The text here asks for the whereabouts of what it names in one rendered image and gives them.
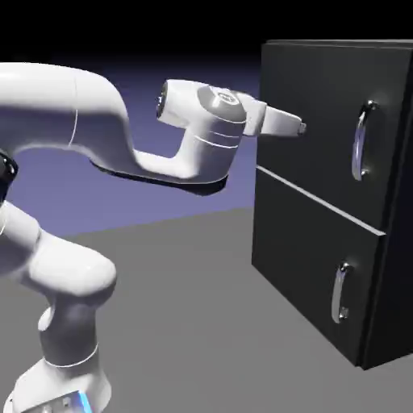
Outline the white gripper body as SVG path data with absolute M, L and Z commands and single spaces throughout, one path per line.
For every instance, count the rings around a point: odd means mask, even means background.
M 261 126 L 262 135 L 298 136 L 301 133 L 301 119 L 297 115 L 267 106 Z

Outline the black cabinet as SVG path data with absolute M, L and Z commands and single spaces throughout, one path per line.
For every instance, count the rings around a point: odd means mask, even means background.
M 345 42 L 345 43 L 408 43 L 389 40 L 270 40 L 298 42 Z M 361 364 L 362 369 L 371 369 L 413 353 L 413 120 L 411 134 L 405 148 L 403 164 L 398 171 L 398 181 L 391 208 L 389 226 L 380 231 L 347 214 L 303 188 L 287 181 L 271 170 L 260 166 L 271 177 L 286 183 L 324 206 L 376 232 L 381 236 L 378 258 L 375 264 L 368 304 L 368 319 L 365 321 L 365 338 Z

